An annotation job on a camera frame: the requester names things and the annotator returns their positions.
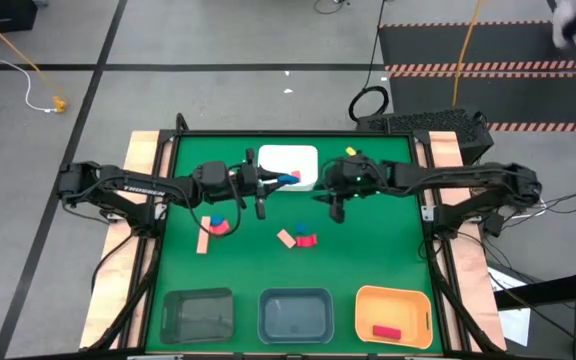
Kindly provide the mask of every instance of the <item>wooden board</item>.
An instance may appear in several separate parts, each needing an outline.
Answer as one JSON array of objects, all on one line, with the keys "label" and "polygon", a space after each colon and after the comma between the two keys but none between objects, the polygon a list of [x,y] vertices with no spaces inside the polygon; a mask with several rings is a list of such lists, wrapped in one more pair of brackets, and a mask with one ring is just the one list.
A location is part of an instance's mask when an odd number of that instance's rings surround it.
[{"label": "wooden board", "polygon": [[[421,143],[417,143],[415,145],[415,150],[417,151],[417,158],[420,166],[428,167],[428,163],[426,162],[426,151],[424,150],[424,146]],[[424,199],[426,200],[426,204],[428,206],[435,205],[435,200],[432,195],[431,190],[424,191]],[[439,264],[439,270],[444,276],[448,276],[446,272],[446,263],[444,261],[444,254],[443,250],[440,250],[441,243],[439,241],[435,241],[433,243],[433,247],[435,251],[437,251],[437,263]],[[459,328],[457,327],[457,315],[455,314],[455,310],[448,302],[445,296],[441,295],[442,301],[444,303],[444,314],[446,316],[446,327],[448,328],[448,337],[450,338],[449,348],[452,350],[462,350],[461,349],[461,342],[459,340]]]},{"label": "wooden board", "polygon": [[[454,132],[431,132],[430,149],[435,167],[463,165]],[[467,188],[441,189],[440,194],[442,202],[450,205],[470,198],[470,190]],[[459,231],[481,241],[476,224],[464,223]],[[481,244],[468,236],[459,235],[452,240],[451,248],[461,301],[490,340],[500,348],[506,349],[497,303],[488,275],[488,264]],[[472,338],[470,344],[473,351],[479,351]]]},{"label": "wooden board", "polygon": [[[126,161],[124,163],[125,169],[143,173],[150,173],[152,171],[158,134],[159,132],[157,131],[135,131],[132,133],[126,154]],[[435,166],[462,165],[461,154],[459,153],[459,146],[454,133],[431,132],[430,139]],[[423,163],[425,163],[425,161],[423,161],[423,159],[425,159],[425,157],[423,148],[418,146],[417,153],[420,163],[424,165]],[[166,171],[168,169],[169,157],[170,146],[164,151],[163,166],[160,172],[162,176],[167,175]],[[144,195],[125,193],[122,193],[122,195],[136,202],[144,202],[146,200]],[[469,196],[470,193],[468,189],[441,190],[442,200],[447,204],[461,202]],[[479,238],[479,233],[474,224],[465,224],[460,231],[470,234],[477,239]],[[128,234],[129,229],[125,223],[110,225],[102,256],[114,248],[128,236]],[[147,255],[143,267],[144,271],[150,262],[149,254],[151,254],[152,245],[152,241],[147,245]],[[133,239],[118,251],[115,256],[110,258],[99,271],[82,334],[82,347],[94,343],[123,307],[127,298],[136,249],[137,240]],[[455,267],[464,305],[491,340],[497,344],[497,346],[505,349],[505,340],[501,332],[497,306],[488,275],[488,266],[481,246],[466,236],[460,236],[453,240],[452,250],[453,256],[455,257]],[[441,261],[440,267],[444,270],[444,264]],[[133,315],[131,335],[128,339],[129,346],[137,346],[138,343],[138,334],[144,310],[143,302],[144,300],[142,299]],[[459,334],[454,320],[455,314],[445,299],[444,304],[448,319],[451,348],[457,350],[459,349]],[[473,350],[478,349],[472,339],[471,344]]]},{"label": "wooden board", "polygon": [[[158,131],[133,132],[130,137],[128,152],[126,153],[124,169],[150,173],[155,158],[158,135]],[[145,195],[124,192],[120,192],[120,194],[137,203],[146,201]],[[101,257],[117,246],[129,234],[130,228],[125,221],[110,225]],[[130,240],[121,250],[110,257],[99,270],[95,282],[95,290],[92,293],[90,306],[88,307],[88,316],[86,317],[84,331],[81,336],[80,347],[90,346],[97,341],[124,306],[128,296],[137,243],[137,238]],[[142,311],[135,311],[135,320],[141,318],[141,313]],[[140,321],[133,321],[134,323],[141,324]],[[135,341],[134,345],[137,344],[136,336],[131,336],[131,340]]]}]

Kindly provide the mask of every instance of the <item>black floor line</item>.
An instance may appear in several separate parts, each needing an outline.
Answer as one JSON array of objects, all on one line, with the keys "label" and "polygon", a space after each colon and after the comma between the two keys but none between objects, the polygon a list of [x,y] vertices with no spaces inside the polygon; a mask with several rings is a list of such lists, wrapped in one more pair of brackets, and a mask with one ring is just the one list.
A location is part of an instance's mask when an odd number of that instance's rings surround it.
[{"label": "black floor line", "polygon": [[[16,64],[33,71],[28,64]],[[97,64],[37,64],[43,71],[94,71]],[[366,71],[370,64],[104,64],[103,71],[152,71],[152,72],[200,72],[200,71]],[[373,64],[372,70],[382,70],[384,65]],[[16,71],[0,64],[0,71]]]},{"label": "black floor line", "polygon": [[[88,90],[84,96],[81,108],[79,109],[79,114],[77,115],[77,120],[75,121],[70,139],[68,140],[68,145],[66,146],[66,151],[64,152],[64,156],[61,160],[62,164],[72,162],[75,156],[77,145],[79,144],[79,140],[86,124],[88,114],[90,113],[90,108],[95,98],[97,88],[99,87],[99,81],[101,80],[101,75],[103,74],[103,66],[106,64],[108,56],[110,55],[110,49],[112,48],[115,36],[117,35],[117,29],[119,28],[119,23],[121,22],[127,1],[128,0],[119,0],[117,3],[117,8],[115,9],[112,21],[110,22],[108,33],[106,34],[106,39],[104,40],[101,53],[99,54],[97,64],[90,79],[90,84],[88,85]],[[57,174],[55,177],[55,182],[49,194],[48,203],[46,204],[46,208],[44,209],[44,212],[41,216],[41,221],[39,223],[39,227],[37,228],[33,243],[30,247],[28,257],[26,258],[26,263],[24,264],[23,270],[21,272],[19,282],[17,283],[17,288],[15,289],[12,301],[8,307],[8,312],[6,313],[6,317],[4,318],[4,322],[1,326],[0,360],[4,359],[6,357],[6,353],[8,352],[10,341],[12,340],[15,328],[17,327],[19,316],[21,315],[24,303],[26,302],[28,291],[30,290],[37,266],[39,265],[41,253],[44,249],[44,245],[46,244],[46,238],[48,237],[50,225],[52,224],[55,211],[57,210],[59,200],[55,196],[55,193],[57,190],[58,179],[59,174]]]}]

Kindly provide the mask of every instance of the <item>green mat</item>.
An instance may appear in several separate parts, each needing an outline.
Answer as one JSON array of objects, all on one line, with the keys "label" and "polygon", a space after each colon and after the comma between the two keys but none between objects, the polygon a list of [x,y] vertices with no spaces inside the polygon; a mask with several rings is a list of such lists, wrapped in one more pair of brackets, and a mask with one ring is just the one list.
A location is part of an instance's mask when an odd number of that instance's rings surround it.
[{"label": "green mat", "polygon": [[[405,137],[184,137],[176,176],[197,165],[223,160],[241,162],[244,151],[265,144],[313,145],[319,163],[343,156],[352,146],[375,160],[411,162]],[[417,249],[422,240],[419,205],[415,197],[372,196],[346,203],[346,221],[336,224],[328,206],[311,200],[313,192],[276,192],[266,202],[266,219],[258,220],[253,199],[247,199],[239,230],[227,238],[211,239],[207,255],[197,255],[197,225],[188,210],[173,206],[166,225],[161,265],[148,329],[146,350],[184,352],[263,353],[441,353],[436,310],[426,261]],[[198,216],[222,214],[235,222],[234,201],[204,204]],[[281,229],[295,236],[305,223],[317,234],[315,248],[286,248],[277,238]],[[433,304],[433,342],[425,350],[364,343],[355,333],[355,296],[363,285],[425,293]],[[164,296],[169,291],[228,287],[234,294],[234,334],[224,342],[162,344],[160,329]],[[259,295],[273,287],[321,287],[334,303],[335,333],[328,344],[265,345],[257,335]]]}]

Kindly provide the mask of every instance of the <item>black anti-fatigue mat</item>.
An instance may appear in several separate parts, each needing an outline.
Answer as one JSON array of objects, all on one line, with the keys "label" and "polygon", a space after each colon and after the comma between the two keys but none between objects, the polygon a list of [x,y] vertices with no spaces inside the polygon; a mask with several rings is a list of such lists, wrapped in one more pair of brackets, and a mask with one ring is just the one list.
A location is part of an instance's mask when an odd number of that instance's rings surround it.
[{"label": "black anti-fatigue mat", "polygon": [[[468,23],[382,25],[384,64],[456,63],[467,31]],[[541,70],[560,64],[569,69],[576,68],[576,51],[553,45],[550,22],[481,22],[473,28],[464,63],[487,62],[539,62]]]},{"label": "black anti-fatigue mat", "polygon": [[[449,107],[453,84],[454,73],[395,74],[393,108],[410,114]],[[458,105],[482,111],[491,130],[576,131],[576,72],[464,74]]]}]

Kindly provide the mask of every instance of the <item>orange plastic bin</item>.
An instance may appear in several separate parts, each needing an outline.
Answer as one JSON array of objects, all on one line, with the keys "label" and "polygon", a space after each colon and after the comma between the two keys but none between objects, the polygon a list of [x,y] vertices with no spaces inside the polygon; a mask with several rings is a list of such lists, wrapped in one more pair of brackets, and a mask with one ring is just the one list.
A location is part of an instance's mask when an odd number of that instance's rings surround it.
[{"label": "orange plastic bin", "polygon": [[[426,349],[432,344],[430,300],[419,291],[362,286],[355,304],[355,331],[365,342]],[[401,338],[373,335],[373,326],[401,330]]]}]

